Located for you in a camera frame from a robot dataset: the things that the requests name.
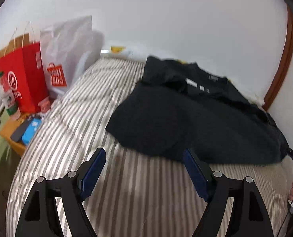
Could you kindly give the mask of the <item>black sweatshirt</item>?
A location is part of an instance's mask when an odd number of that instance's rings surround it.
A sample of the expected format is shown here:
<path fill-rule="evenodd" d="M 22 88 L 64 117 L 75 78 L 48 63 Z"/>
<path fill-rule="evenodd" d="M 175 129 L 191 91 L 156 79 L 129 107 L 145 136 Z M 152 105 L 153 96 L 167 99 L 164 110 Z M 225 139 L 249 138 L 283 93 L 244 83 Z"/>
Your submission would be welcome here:
<path fill-rule="evenodd" d="M 209 164 L 272 164 L 290 148 L 270 114 L 227 78 L 153 56 L 106 130 L 126 148 L 178 162 L 190 149 Z"/>

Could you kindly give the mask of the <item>striped mattress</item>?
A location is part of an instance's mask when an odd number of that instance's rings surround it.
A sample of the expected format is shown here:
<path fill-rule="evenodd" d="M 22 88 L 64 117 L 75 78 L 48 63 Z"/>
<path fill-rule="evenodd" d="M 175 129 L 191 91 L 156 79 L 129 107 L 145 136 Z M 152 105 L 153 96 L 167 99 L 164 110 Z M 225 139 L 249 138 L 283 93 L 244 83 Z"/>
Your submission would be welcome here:
<path fill-rule="evenodd" d="M 107 155 L 83 205 L 98 236 L 191 236 L 206 204 L 185 167 L 122 147 L 105 130 L 116 107 L 133 91 L 144 64 L 102 58 L 56 100 L 30 141 L 12 181 L 6 235 L 14 236 L 22 208 L 39 176 L 56 179 Z"/>

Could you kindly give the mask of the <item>blue box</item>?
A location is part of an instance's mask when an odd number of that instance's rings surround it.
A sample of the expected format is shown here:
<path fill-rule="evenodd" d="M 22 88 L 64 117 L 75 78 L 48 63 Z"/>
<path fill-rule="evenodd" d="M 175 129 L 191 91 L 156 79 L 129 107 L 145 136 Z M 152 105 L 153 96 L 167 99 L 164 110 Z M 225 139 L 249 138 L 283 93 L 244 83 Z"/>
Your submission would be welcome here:
<path fill-rule="evenodd" d="M 25 146 L 27 146 L 29 142 L 32 140 L 40 124 L 41 124 L 41 119 L 39 118 L 33 118 L 29 122 L 24 134 L 22 135 L 22 142 Z"/>

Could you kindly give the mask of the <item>black phone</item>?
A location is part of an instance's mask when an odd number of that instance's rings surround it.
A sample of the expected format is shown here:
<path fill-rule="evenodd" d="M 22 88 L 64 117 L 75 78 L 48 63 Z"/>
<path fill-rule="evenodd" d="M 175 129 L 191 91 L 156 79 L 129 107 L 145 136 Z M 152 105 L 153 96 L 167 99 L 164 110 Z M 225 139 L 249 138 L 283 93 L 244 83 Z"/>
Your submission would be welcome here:
<path fill-rule="evenodd" d="M 10 139 L 14 142 L 20 142 L 22 140 L 22 136 L 24 135 L 26 129 L 31 124 L 32 119 L 27 119 L 23 123 L 21 123 L 12 133 Z"/>

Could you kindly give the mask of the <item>wooden nightstand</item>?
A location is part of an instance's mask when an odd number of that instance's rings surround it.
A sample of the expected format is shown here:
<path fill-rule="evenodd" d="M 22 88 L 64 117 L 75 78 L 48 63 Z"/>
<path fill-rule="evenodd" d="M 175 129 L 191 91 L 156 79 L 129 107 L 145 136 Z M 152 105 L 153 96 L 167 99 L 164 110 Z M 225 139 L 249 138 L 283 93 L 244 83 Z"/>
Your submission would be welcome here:
<path fill-rule="evenodd" d="M 40 115 L 26 113 L 18 119 L 9 118 L 1 128 L 0 135 L 10 144 L 12 150 L 22 157 L 40 125 Z"/>

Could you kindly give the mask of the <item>small pink container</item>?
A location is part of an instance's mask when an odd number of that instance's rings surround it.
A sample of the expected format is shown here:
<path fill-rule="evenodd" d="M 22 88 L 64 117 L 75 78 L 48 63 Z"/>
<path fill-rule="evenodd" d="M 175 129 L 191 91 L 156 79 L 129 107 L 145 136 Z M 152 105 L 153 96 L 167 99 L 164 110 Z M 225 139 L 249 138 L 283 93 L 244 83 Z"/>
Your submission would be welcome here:
<path fill-rule="evenodd" d="M 38 103 L 38 106 L 40 107 L 40 112 L 41 113 L 46 113 L 51 109 L 51 101 L 49 97 L 44 98 Z"/>

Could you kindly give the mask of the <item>green bed sheet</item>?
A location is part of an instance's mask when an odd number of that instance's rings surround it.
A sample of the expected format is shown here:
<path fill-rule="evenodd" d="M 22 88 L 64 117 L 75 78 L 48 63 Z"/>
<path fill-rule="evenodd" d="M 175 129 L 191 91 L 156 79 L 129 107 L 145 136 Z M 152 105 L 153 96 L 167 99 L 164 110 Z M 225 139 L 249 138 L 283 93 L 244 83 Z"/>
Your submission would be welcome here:
<path fill-rule="evenodd" d="M 4 111 L 0 115 L 0 130 L 8 119 L 8 114 Z M 15 153 L 10 144 L 0 135 L 0 210 L 6 208 L 11 183 L 19 160 L 19 155 Z"/>

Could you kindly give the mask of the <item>plastic water bottle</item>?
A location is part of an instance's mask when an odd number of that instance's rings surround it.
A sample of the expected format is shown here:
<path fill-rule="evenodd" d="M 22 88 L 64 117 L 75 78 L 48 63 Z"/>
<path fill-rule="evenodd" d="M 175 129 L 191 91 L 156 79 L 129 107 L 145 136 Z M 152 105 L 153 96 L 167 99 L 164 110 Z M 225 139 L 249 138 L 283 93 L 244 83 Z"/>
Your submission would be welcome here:
<path fill-rule="evenodd" d="M 21 112 L 3 71 L 0 71 L 0 97 L 10 119 L 17 120 L 21 116 Z"/>

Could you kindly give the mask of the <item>red paper shopping bag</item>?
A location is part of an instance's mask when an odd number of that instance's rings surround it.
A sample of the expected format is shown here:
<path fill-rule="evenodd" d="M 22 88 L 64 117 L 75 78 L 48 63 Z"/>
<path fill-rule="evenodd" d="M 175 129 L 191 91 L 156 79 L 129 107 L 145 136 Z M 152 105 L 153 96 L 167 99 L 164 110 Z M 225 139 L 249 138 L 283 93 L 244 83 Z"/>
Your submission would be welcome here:
<path fill-rule="evenodd" d="M 3 71 L 17 105 L 23 113 L 38 113 L 41 102 L 49 98 L 43 72 L 40 43 L 28 30 L 15 36 L 0 57 Z"/>

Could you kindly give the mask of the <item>white Miniso plastic bag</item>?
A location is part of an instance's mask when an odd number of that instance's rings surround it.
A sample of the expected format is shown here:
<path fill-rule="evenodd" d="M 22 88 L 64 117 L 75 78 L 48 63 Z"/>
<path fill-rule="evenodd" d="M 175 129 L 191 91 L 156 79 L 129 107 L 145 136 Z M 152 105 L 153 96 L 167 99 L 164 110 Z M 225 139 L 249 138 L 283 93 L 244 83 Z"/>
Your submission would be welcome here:
<path fill-rule="evenodd" d="M 63 96 L 100 58 L 103 43 L 103 33 L 92 27 L 92 16 L 55 23 L 41 30 L 41 59 L 51 98 Z"/>

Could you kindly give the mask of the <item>brown wooden door frame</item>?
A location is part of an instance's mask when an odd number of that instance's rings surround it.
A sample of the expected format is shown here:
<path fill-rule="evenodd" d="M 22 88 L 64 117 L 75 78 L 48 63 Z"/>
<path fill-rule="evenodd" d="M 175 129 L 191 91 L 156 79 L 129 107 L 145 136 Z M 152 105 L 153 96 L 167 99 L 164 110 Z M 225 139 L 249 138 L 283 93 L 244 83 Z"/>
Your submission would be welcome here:
<path fill-rule="evenodd" d="M 272 80 L 272 83 L 265 95 L 264 105 L 262 108 L 265 111 L 273 104 L 277 94 L 279 93 L 283 82 L 286 78 L 287 72 L 290 67 L 292 55 L 293 55 L 293 12 L 290 7 L 287 5 L 287 24 L 286 24 L 286 36 L 285 43 L 283 47 L 283 52 L 281 55 L 280 63 L 278 65 L 278 69 L 275 73 L 275 76 Z"/>

